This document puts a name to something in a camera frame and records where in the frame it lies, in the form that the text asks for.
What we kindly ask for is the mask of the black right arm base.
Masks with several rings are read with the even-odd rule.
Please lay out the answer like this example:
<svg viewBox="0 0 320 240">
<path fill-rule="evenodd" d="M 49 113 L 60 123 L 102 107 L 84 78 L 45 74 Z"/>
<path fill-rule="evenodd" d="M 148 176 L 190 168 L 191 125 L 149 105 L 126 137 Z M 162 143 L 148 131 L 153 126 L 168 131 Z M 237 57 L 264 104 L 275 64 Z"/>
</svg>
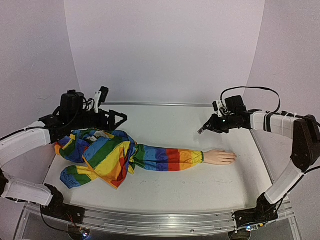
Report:
<svg viewBox="0 0 320 240">
<path fill-rule="evenodd" d="M 266 224 L 270 221 L 277 220 L 278 210 L 283 200 L 284 198 L 282 197 L 276 203 L 269 203 L 265 194 L 261 194 L 256 201 L 256 207 L 238 210 L 232 214 L 232 218 L 236 222 L 236 227 L 240 229 L 242 227 Z"/>
</svg>

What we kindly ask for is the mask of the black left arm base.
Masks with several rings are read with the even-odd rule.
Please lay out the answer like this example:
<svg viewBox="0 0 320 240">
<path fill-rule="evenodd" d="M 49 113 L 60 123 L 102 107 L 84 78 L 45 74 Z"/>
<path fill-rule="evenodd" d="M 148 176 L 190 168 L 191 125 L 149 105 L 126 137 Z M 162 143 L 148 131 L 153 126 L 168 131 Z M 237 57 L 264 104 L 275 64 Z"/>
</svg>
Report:
<svg viewBox="0 0 320 240">
<path fill-rule="evenodd" d="M 85 214 L 83 207 L 64 203 L 63 194 L 54 186 L 45 183 L 45 187 L 50 190 L 52 199 L 46 206 L 40 206 L 40 212 L 55 219 L 69 221 L 74 224 L 82 224 Z"/>
</svg>

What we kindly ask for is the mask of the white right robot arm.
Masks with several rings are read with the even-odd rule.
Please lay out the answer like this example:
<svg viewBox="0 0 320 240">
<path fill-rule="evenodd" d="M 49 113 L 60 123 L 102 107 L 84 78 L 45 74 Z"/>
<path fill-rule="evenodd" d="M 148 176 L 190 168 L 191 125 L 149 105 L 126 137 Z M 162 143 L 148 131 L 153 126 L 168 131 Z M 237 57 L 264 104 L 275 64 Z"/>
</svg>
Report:
<svg viewBox="0 0 320 240">
<path fill-rule="evenodd" d="M 305 175 L 315 170 L 314 164 L 320 157 L 320 127 L 313 115 L 248 110 L 240 95 L 216 100 L 212 106 L 213 114 L 198 130 L 199 134 L 205 131 L 228 134 L 231 130 L 246 129 L 275 135 L 291 143 L 287 166 L 259 198 L 258 205 L 278 204 Z"/>
</svg>

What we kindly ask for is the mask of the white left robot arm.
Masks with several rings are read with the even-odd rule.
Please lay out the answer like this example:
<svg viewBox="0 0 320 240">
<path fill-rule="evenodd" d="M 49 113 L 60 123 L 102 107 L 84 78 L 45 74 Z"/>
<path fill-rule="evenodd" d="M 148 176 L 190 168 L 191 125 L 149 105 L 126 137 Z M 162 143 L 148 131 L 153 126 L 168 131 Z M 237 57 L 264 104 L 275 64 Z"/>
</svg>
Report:
<svg viewBox="0 0 320 240">
<path fill-rule="evenodd" d="M 106 101 L 109 89 L 101 87 L 94 98 L 86 99 L 82 92 L 69 90 L 60 99 L 60 105 L 53 114 L 41 117 L 32 125 L 0 139 L 0 165 L 34 149 L 54 144 L 74 130 L 96 128 L 113 131 L 128 119 L 124 113 L 105 111 L 100 105 Z M 56 218 L 64 218 L 67 206 L 54 198 L 58 194 L 53 186 L 35 184 L 0 172 L 0 196 L 12 201 L 25 201 L 47 206 Z"/>
</svg>

